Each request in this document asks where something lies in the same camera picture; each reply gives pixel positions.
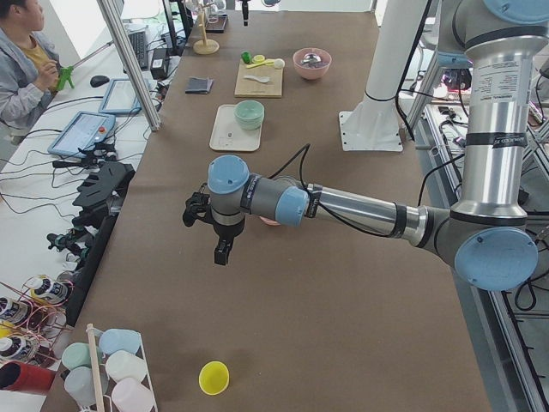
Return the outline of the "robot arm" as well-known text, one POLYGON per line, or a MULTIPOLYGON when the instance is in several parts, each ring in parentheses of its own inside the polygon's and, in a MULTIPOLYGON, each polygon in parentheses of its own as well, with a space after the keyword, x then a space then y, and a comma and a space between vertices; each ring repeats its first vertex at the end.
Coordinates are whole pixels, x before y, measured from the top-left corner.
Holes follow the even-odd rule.
POLYGON ((405 239, 486 291, 531 286, 540 248, 520 206, 522 157, 528 145, 528 94, 534 55, 548 41, 545 1, 445 1, 439 43, 473 65, 462 182, 448 209, 360 196, 279 174, 252 173, 235 155, 208 169, 206 220, 225 265, 247 215, 297 226, 325 217, 378 238, 405 239))

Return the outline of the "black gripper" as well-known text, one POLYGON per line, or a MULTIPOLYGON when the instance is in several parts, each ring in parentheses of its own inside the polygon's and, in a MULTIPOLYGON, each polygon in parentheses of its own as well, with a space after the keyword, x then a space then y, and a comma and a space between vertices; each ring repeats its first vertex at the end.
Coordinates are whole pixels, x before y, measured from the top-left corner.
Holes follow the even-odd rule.
POLYGON ((244 231, 245 221, 233 225, 223 225, 214 222, 214 232, 219 236, 219 241, 214 249, 215 264, 229 264, 229 257, 232 251, 232 244, 236 237, 244 231))

